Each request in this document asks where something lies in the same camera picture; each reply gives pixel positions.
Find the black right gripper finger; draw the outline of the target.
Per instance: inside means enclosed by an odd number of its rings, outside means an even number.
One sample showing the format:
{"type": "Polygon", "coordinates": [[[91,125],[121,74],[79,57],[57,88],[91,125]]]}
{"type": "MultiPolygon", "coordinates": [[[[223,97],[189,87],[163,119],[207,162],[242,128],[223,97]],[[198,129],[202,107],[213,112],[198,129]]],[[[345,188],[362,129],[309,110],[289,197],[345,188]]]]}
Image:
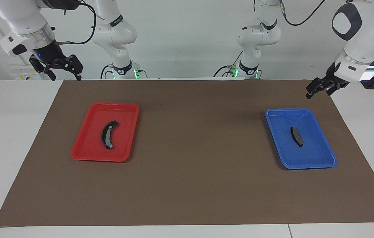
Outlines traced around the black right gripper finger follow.
{"type": "Polygon", "coordinates": [[[81,81],[82,79],[81,74],[82,74],[84,67],[75,55],[69,56],[68,66],[69,66],[70,72],[75,76],[76,80],[81,81]]]}
{"type": "Polygon", "coordinates": [[[52,81],[56,80],[56,75],[52,72],[49,64],[44,66],[44,74],[46,74],[52,81]]]}

